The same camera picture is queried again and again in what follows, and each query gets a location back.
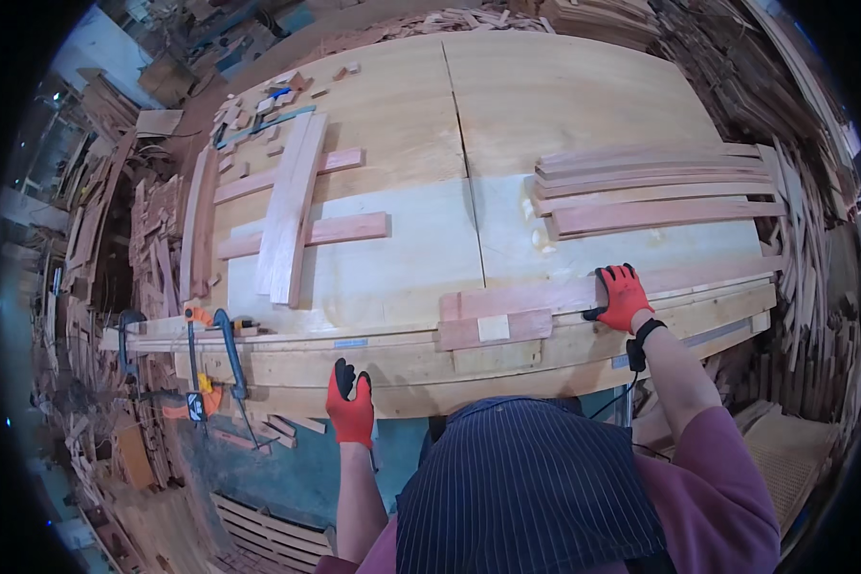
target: striped apron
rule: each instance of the striped apron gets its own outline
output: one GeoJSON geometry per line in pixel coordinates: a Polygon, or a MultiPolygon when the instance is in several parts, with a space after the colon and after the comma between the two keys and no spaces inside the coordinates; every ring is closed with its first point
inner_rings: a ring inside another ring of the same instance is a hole
{"type": "Polygon", "coordinates": [[[630,429],[574,403],[493,397],[450,416],[398,497],[396,572],[673,572],[630,429]]]}

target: wooden workbench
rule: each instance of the wooden workbench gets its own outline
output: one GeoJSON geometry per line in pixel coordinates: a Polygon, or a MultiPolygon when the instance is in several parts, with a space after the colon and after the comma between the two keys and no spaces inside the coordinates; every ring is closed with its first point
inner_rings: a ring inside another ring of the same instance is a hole
{"type": "MultiPolygon", "coordinates": [[[[204,303],[232,317],[252,316],[277,333],[241,344],[254,386],[247,404],[252,413],[325,416],[326,381],[342,355],[370,371],[380,417],[446,413],[499,394],[572,395],[618,386],[631,373],[613,369],[609,360],[624,353],[626,336],[576,313],[556,315],[544,341],[438,351],[440,296],[562,282],[621,262],[643,273],[761,255],[751,221],[553,243],[532,214],[524,179],[540,155],[721,141],[673,63],[594,40],[473,31],[375,44],[299,70],[315,79],[314,86],[330,89],[318,99],[304,93],[289,108],[316,105],[329,114],[324,151],[366,149],[365,166],[317,178],[310,220],[385,211],[391,235],[307,247],[296,310],[254,293],[258,256],[214,260],[223,280],[204,303]],[[360,63],[358,75],[331,80],[353,61],[360,63]]],[[[254,111],[263,93],[256,87],[241,96],[254,111]]],[[[280,156],[268,158],[264,147],[264,139],[241,144],[237,165],[249,162],[253,174],[273,167],[280,156]]],[[[228,170],[220,185],[238,172],[228,170]]],[[[270,195],[268,189],[218,205],[214,245],[260,231],[270,195]]],[[[746,320],[774,306],[768,276],[677,293],[658,311],[680,337],[746,320]]],[[[753,334],[747,321],[693,350],[707,356],[753,334]]],[[[169,348],[185,376],[184,339],[169,341],[169,348]]],[[[199,365],[229,379],[221,350],[213,344],[202,349],[199,365]]]]}

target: light wooden slat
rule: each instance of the light wooden slat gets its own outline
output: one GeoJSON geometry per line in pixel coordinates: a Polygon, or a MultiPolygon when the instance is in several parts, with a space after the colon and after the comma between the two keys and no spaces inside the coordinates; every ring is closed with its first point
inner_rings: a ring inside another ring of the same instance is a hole
{"type": "Polygon", "coordinates": [[[283,215],[286,214],[285,201],[289,193],[294,170],[297,168],[297,159],[302,151],[303,139],[307,136],[309,121],[312,112],[300,114],[291,120],[290,136],[287,140],[287,149],[277,164],[275,179],[272,184],[271,199],[268,201],[268,210],[265,213],[265,231],[262,235],[262,248],[259,251],[259,261],[255,269],[255,292],[259,295],[271,294],[271,279],[275,268],[277,250],[280,245],[280,230],[277,229],[283,215]]]}
{"type": "Polygon", "coordinates": [[[551,181],[568,177],[595,176],[602,174],[631,173],[639,177],[641,172],[652,172],[648,175],[665,175],[666,172],[689,173],[691,169],[720,168],[763,168],[757,158],[730,155],[715,155],[708,153],[654,153],[651,155],[635,155],[610,157],[589,162],[562,162],[558,164],[543,164],[536,167],[536,174],[542,179],[551,181]]]}
{"type": "MultiPolygon", "coordinates": [[[[188,191],[188,203],[185,207],[185,226],[182,233],[182,261],[179,265],[179,296],[182,301],[187,301],[193,296],[198,296],[198,291],[195,289],[193,279],[200,278],[203,274],[203,269],[195,269],[195,262],[203,265],[203,257],[195,256],[195,251],[203,249],[204,238],[207,236],[207,241],[212,241],[211,236],[213,231],[210,225],[213,224],[214,206],[204,205],[207,197],[206,187],[212,187],[213,182],[205,181],[207,173],[211,166],[217,165],[217,150],[211,146],[207,146],[200,154],[198,154],[197,162],[195,163],[195,172],[192,175],[192,184],[188,191]]],[[[210,252],[207,252],[207,266],[210,266],[210,252]]]]}
{"type": "Polygon", "coordinates": [[[440,333],[440,349],[471,349],[492,346],[506,342],[532,341],[545,339],[552,334],[551,309],[537,309],[505,315],[509,326],[507,337],[483,341],[479,334],[483,319],[445,320],[437,324],[440,333]]]}
{"type": "MultiPolygon", "coordinates": [[[[293,180],[288,187],[285,202],[276,229],[275,258],[271,272],[271,303],[296,309],[300,296],[300,271],[303,266],[303,248],[309,226],[309,205],[316,183],[317,159],[322,151],[329,117],[317,114],[309,121],[293,180]]],[[[262,237],[262,246],[269,230],[262,237]]]]}
{"type": "MultiPolygon", "coordinates": [[[[670,297],[670,292],[723,287],[741,277],[780,271],[781,257],[757,257],[717,265],[698,265],[639,273],[648,298],[670,297]]],[[[541,281],[524,285],[472,289],[440,297],[441,320],[477,319],[494,315],[551,309],[566,313],[596,306],[596,276],[566,282],[541,281]]]]}
{"type": "Polygon", "coordinates": [[[727,199],[672,199],[670,201],[619,203],[552,212],[559,235],[657,227],[702,221],[744,220],[785,215],[784,205],[727,199]]]}
{"type": "Polygon", "coordinates": [[[218,495],[216,492],[211,492],[210,498],[213,499],[214,504],[219,506],[220,508],[226,509],[236,514],[240,514],[241,516],[245,516],[246,518],[249,518],[253,521],[257,521],[267,526],[268,528],[273,528],[285,534],[290,534],[291,536],[296,536],[297,538],[303,538],[304,540],[309,540],[310,542],[315,542],[316,544],[330,547],[329,539],[325,537],[325,534],[313,532],[311,530],[307,530],[306,528],[301,528],[300,526],[277,520],[276,518],[272,518],[271,516],[265,516],[263,514],[260,514],[259,512],[253,511],[253,509],[251,508],[242,506],[241,504],[233,502],[232,500],[225,499],[222,496],[218,495]]]}
{"type": "Polygon", "coordinates": [[[235,524],[239,524],[246,530],[251,530],[254,533],[260,534],[262,537],[267,538],[268,540],[272,540],[280,545],[289,546],[292,548],[296,548],[303,552],[309,552],[310,554],[315,554],[318,556],[323,556],[325,554],[331,553],[331,548],[327,545],[319,545],[309,540],[303,540],[302,538],[298,538],[296,536],[291,536],[289,534],[285,534],[283,532],[278,532],[273,528],[269,528],[264,526],[260,519],[268,519],[274,520],[270,516],[265,516],[264,514],[260,514],[255,512],[258,515],[257,520],[250,520],[237,514],[236,512],[232,512],[226,508],[218,506],[218,503],[215,502],[214,508],[217,511],[217,514],[225,521],[230,521],[235,524]]]}
{"type": "Polygon", "coordinates": [[[661,199],[721,198],[732,196],[773,196],[775,189],[770,184],[722,182],[718,184],[683,184],[679,186],[658,186],[650,188],[611,189],[593,193],[562,196],[560,198],[540,199],[537,195],[542,188],[532,185],[530,201],[537,217],[549,215],[555,210],[603,206],[614,203],[635,201],[657,201],[661,199]]]}
{"type": "Polygon", "coordinates": [[[701,152],[705,154],[718,155],[742,155],[745,157],[759,157],[759,151],[754,145],[745,143],[697,143],[688,140],[673,140],[669,142],[631,143],[626,145],[614,145],[601,147],[594,150],[579,150],[575,152],[561,152],[559,154],[543,155],[539,157],[539,165],[562,164],[565,162],[592,162],[612,157],[631,157],[652,152],[701,152]]]}
{"type": "MultiPolygon", "coordinates": [[[[349,148],[347,150],[322,154],[320,157],[319,175],[333,174],[344,169],[351,169],[352,167],[363,167],[366,161],[365,155],[364,148],[349,148]]],[[[275,184],[277,169],[275,167],[260,171],[249,177],[220,186],[214,194],[214,205],[270,188],[275,184]]]]}
{"type": "MultiPolygon", "coordinates": [[[[312,221],[306,236],[306,247],[330,243],[354,242],[361,239],[379,239],[389,236],[386,213],[361,213],[338,218],[312,221]]],[[[229,237],[217,245],[218,259],[232,259],[254,255],[262,246],[262,234],[250,233],[229,237]]]]}
{"type": "Polygon", "coordinates": [[[235,542],[236,545],[245,548],[246,550],[252,550],[255,554],[257,554],[259,556],[271,558],[272,560],[274,560],[278,564],[281,564],[282,566],[287,566],[289,568],[296,568],[297,570],[300,570],[301,572],[313,572],[316,570],[316,567],[312,566],[311,564],[307,564],[306,562],[301,562],[300,560],[297,560],[295,558],[282,556],[273,550],[269,550],[267,548],[262,548],[261,546],[255,545],[252,542],[249,542],[248,540],[245,540],[239,536],[233,536],[233,542],[235,542]]]}

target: pink sleeve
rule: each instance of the pink sleeve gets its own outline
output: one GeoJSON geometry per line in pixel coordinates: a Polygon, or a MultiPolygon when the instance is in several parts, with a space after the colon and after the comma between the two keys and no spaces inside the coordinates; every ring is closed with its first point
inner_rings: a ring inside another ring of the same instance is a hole
{"type": "Polygon", "coordinates": [[[769,491],[724,407],[699,413],[673,464],[635,456],[677,572],[771,572],[781,536],[769,491]]]}

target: red work glove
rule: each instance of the red work glove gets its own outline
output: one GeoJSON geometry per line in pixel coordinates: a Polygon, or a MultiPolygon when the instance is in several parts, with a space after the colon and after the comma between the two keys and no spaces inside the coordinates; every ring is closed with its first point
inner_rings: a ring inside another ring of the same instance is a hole
{"type": "Polygon", "coordinates": [[[606,288],[608,305],[584,311],[585,320],[598,320],[617,331],[631,332],[631,317],[641,309],[654,308],[647,304],[641,280],[629,264],[597,267],[597,278],[606,288]]]}
{"type": "Polygon", "coordinates": [[[329,377],[329,397],[325,410],[329,413],[335,427],[335,440],[359,442],[373,448],[370,433],[373,431],[374,413],[370,388],[370,376],[365,372],[357,376],[357,396],[348,400],[354,386],[354,365],[345,364],[343,358],[335,361],[335,368],[329,377]]]}

